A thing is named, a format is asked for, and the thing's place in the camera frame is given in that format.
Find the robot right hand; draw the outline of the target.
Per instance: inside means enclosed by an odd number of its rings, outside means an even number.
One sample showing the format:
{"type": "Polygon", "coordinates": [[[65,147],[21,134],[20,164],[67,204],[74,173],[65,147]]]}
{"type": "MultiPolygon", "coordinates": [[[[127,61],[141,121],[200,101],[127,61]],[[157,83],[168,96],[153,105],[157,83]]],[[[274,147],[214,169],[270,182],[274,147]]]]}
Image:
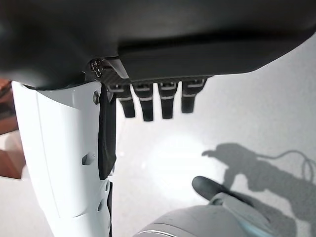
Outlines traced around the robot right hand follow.
{"type": "Polygon", "coordinates": [[[110,237],[116,102],[191,113],[208,78],[255,71],[316,31],[313,0],[3,0],[0,76],[56,237],[110,237]]]}

